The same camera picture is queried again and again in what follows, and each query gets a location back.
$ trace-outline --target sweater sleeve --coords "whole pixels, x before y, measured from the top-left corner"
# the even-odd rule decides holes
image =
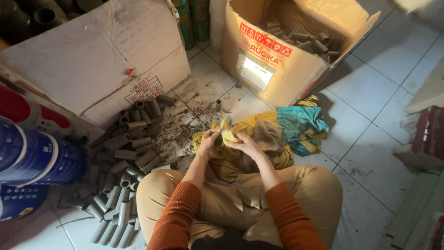
[[[199,188],[181,182],[154,226],[147,250],[186,249],[190,241],[190,226],[201,200]]]
[[[265,198],[284,249],[327,249],[316,227],[283,183],[268,190]]]

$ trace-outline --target yellow cloth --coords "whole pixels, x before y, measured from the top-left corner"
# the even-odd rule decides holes
[[[241,152],[237,149],[229,148],[227,145],[229,142],[239,142],[239,139],[234,137],[233,132],[245,133],[252,137],[256,120],[259,119],[265,120],[274,126],[279,126],[275,109],[252,115],[243,121],[237,122],[233,128],[230,128],[230,121],[228,119],[222,119],[220,125],[214,120],[211,122],[212,129],[220,128],[225,130],[222,136],[223,144],[215,149],[215,154],[209,162],[211,169],[219,179],[226,182],[234,182],[239,174],[249,173],[245,171],[246,168]],[[193,145],[196,154],[204,134],[205,131],[201,131],[193,135]],[[283,169],[293,165],[294,156],[289,145],[284,146],[282,153],[274,153],[273,155],[275,169]]]

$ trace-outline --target open cardboard box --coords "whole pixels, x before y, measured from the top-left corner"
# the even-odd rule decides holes
[[[109,0],[1,51],[0,69],[106,128],[120,110],[169,91],[191,74],[178,18],[170,1]]]
[[[380,13],[369,18],[355,0],[229,0],[221,66],[273,107],[291,106],[350,53]],[[298,33],[341,38],[341,57],[327,64],[266,33],[258,25],[269,15],[287,27],[299,25]]]

